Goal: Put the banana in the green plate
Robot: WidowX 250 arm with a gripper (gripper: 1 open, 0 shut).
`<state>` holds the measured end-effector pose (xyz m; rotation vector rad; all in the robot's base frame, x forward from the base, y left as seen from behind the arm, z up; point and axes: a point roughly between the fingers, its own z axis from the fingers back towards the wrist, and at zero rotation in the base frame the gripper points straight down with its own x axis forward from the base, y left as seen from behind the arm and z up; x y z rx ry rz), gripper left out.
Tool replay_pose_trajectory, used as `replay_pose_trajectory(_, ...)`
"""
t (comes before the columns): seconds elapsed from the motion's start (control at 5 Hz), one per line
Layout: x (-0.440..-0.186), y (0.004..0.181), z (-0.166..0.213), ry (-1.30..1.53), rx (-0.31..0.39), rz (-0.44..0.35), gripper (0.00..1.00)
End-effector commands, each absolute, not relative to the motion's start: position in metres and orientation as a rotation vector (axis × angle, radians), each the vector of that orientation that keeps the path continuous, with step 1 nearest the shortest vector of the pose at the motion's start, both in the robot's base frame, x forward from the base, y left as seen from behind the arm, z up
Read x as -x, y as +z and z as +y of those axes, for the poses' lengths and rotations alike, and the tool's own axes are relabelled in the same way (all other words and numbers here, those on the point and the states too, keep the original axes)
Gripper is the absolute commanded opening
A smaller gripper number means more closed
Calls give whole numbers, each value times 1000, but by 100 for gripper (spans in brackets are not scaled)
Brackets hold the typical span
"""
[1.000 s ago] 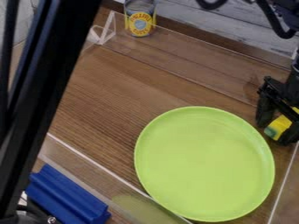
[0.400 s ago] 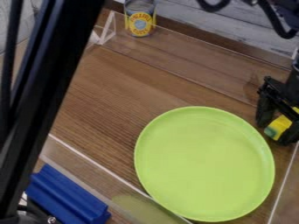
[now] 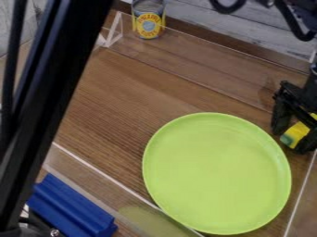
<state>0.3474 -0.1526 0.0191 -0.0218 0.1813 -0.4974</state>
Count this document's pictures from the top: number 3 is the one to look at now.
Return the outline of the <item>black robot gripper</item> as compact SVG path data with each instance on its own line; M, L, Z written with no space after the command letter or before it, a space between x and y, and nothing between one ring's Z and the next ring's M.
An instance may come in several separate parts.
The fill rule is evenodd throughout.
M282 81L273 98L276 101L272 116L273 134L281 135L290 125L292 117L297 117L306 126L298 129L294 150L298 154L305 154L317 148L317 128L314 128L317 119L312 116L312 113L317 112L317 89L308 90Z

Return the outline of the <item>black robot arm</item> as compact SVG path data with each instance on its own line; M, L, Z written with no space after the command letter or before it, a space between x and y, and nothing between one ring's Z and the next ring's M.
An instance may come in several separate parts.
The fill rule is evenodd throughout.
M309 42L317 36L317 0L274 0L294 37ZM309 66L302 87L280 83L274 94L272 132L297 153L317 149L317 60Z

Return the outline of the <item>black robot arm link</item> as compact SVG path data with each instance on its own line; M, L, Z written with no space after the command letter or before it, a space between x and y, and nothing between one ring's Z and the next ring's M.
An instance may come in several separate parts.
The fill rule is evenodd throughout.
M16 73L27 0L15 0L0 122L0 237L19 225L42 164L114 0L48 0Z

